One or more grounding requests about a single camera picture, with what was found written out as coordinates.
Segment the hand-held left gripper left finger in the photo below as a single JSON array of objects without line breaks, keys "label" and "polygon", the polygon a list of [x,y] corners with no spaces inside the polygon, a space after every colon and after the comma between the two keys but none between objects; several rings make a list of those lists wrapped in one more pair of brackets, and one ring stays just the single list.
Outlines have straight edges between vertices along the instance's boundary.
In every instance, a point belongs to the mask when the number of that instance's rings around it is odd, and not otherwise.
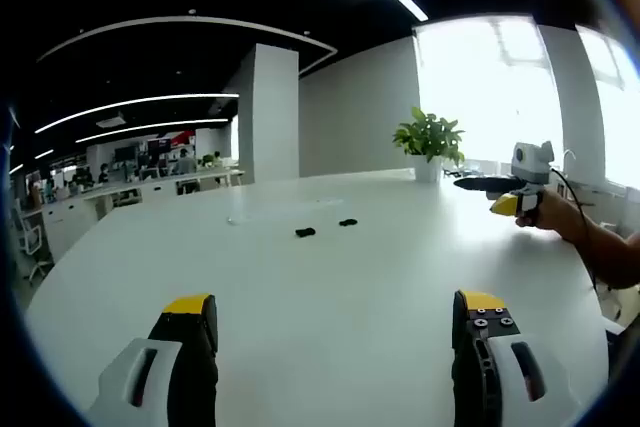
[{"label": "hand-held left gripper left finger", "polygon": [[86,413],[93,426],[214,426],[218,368],[212,294],[167,305],[146,338],[103,370]]}]

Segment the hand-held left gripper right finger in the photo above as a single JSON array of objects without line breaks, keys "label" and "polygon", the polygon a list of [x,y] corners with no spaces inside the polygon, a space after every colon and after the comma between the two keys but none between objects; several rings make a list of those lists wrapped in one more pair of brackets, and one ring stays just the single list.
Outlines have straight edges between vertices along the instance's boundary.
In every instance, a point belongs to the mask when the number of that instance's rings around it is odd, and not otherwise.
[{"label": "hand-held left gripper right finger", "polygon": [[501,299],[458,290],[451,368],[456,426],[567,426],[569,374],[553,353],[520,332]]}]

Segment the person's right hand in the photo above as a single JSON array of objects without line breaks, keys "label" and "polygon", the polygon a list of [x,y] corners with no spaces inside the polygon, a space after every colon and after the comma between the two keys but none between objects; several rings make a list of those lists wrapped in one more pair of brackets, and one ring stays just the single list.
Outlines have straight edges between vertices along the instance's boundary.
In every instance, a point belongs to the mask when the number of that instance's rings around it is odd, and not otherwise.
[{"label": "person's right hand", "polygon": [[578,208],[559,194],[545,190],[538,205],[537,217],[521,215],[515,220],[519,227],[536,227],[556,232],[574,245],[585,238],[585,227]]}]

